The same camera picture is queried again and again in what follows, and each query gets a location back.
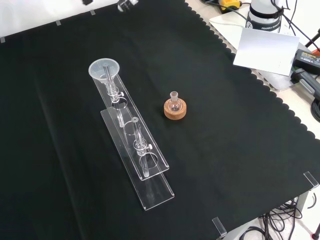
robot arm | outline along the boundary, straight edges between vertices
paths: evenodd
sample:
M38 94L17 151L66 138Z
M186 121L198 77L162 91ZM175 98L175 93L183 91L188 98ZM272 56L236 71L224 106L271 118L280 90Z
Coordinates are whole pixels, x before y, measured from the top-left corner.
M89 5L94 0L82 0L84 5ZM117 5L120 12L129 10L132 6L136 5L139 0L119 0Z

white wall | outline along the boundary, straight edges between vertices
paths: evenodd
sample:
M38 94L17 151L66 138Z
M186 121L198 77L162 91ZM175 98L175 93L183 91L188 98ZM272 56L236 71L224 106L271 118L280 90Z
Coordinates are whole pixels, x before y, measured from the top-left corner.
M117 2L117 0L94 0L85 6L82 0L0 0L0 37Z

table leg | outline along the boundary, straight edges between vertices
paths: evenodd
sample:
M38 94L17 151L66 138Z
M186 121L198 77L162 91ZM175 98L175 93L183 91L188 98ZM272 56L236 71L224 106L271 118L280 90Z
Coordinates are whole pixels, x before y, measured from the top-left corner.
M298 201L298 204L297 204L296 208L297 208L300 212L302 212L302 210L304 209L304 206L305 206L305 203L306 203L308 194L309 194L309 191L306 191L305 193L303 193L303 194L301 194L301 195L299 196L299 201Z

floor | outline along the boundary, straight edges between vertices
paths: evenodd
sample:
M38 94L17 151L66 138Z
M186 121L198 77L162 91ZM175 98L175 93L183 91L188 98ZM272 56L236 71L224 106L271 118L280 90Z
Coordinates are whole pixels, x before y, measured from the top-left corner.
M317 196L317 203L313 208L308 209L314 203L314 194ZM285 220L285 229L281 233L284 240L288 240L291 229L293 227L292 218ZM310 191L302 210L302 219L295 220L295 228L291 237L291 240L311 240L312 233L314 233L320 224L320 187ZM260 219L256 219L252 226L262 227L263 223ZM281 240L278 233L275 233L272 229L269 231L273 240ZM245 235L244 240L265 240L265 237L257 231L248 232Z

acrylic stand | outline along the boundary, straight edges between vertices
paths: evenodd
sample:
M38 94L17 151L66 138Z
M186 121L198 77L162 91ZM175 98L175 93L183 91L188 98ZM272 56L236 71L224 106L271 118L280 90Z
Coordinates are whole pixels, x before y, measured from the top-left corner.
M103 58L89 67L106 106L102 118L140 199L149 210L175 195L163 172L169 165L119 75L116 61Z

